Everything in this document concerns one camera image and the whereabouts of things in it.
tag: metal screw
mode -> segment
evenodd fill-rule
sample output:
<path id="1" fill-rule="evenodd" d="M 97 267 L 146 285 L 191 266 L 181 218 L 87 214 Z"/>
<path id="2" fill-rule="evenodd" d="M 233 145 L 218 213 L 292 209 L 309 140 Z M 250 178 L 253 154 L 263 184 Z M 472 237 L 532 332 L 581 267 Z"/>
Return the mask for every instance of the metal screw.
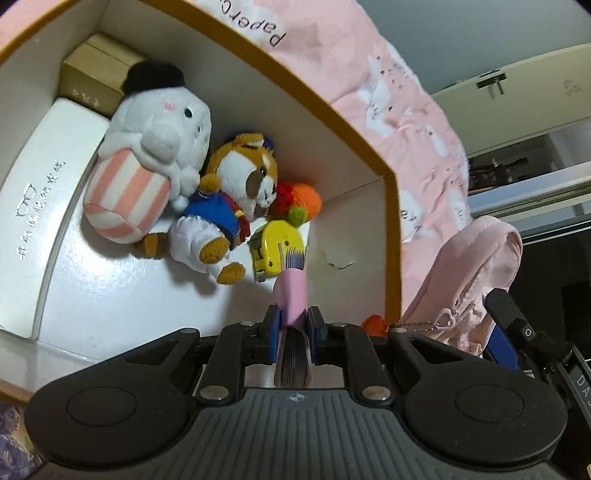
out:
<path id="1" fill-rule="evenodd" d="M 388 388 L 380 385 L 370 385 L 369 387 L 365 387 L 361 394 L 364 398 L 367 398 L 367 400 L 384 401 L 390 398 L 392 392 L 390 392 Z"/>
<path id="2" fill-rule="evenodd" d="M 208 385 L 201 389 L 200 394 L 205 400 L 219 401 L 226 398 L 230 394 L 230 391 L 221 385 Z"/>

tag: cabinet handle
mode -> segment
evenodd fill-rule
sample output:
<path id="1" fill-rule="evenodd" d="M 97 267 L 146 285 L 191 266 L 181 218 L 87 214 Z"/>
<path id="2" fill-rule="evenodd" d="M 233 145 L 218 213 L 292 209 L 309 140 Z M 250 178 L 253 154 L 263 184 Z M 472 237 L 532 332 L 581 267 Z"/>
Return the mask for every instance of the cabinet handle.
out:
<path id="1" fill-rule="evenodd" d="M 488 86 L 496 83 L 496 85 L 499 87 L 499 92 L 501 93 L 501 95 L 504 95 L 505 91 L 503 90 L 503 87 L 501 86 L 501 82 L 506 79 L 507 79 L 507 75 L 505 75 L 504 73 L 500 73 L 498 75 L 494 75 L 492 77 L 489 77 L 485 80 L 481 80 L 480 82 L 476 82 L 476 88 L 480 89 L 480 88 L 488 87 Z"/>

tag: red pom pom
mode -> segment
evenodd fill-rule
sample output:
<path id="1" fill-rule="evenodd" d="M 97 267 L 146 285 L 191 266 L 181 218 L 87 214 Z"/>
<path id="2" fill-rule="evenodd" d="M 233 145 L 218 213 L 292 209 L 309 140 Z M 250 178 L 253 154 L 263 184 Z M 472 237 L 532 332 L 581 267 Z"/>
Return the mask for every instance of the red pom pom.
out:
<path id="1" fill-rule="evenodd" d="M 365 333 L 375 337 L 387 337 L 388 325 L 385 320 L 379 315 L 372 315 L 367 317 L 361 324 Z"/>
<path id="2" fill-rule="evenodd" d="M 288 212 L 294 203 L 293 185 L 286 182 L 277 183 L 277 198 L 271 204 L 270 212 L 273 215 L 283 215 Z"/>

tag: tiger ear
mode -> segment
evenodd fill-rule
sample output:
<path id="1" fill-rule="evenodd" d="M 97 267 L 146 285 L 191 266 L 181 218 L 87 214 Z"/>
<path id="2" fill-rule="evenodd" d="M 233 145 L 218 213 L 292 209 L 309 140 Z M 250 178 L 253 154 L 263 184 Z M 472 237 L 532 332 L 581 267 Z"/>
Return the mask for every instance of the tiger ear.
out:
<path id="1" fill-rule="evenodd" d="M 262 147 L 265 142 L 263 134 L 240 134 L 234 141 L 233 145 L 248 145 L 249 147 Z"/>

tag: brown box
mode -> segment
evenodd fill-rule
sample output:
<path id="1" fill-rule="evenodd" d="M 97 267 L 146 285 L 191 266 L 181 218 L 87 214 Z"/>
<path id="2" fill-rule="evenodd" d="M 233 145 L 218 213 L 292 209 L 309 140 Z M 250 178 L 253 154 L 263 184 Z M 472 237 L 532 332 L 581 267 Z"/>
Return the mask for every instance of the brown box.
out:
<path id="1" fill-rule="evenodd" d="M 123 99 L 129 68 L 142 60 L 128 46 L 97 33 L 62 62 L 57 94 L 111 117 Z"/>

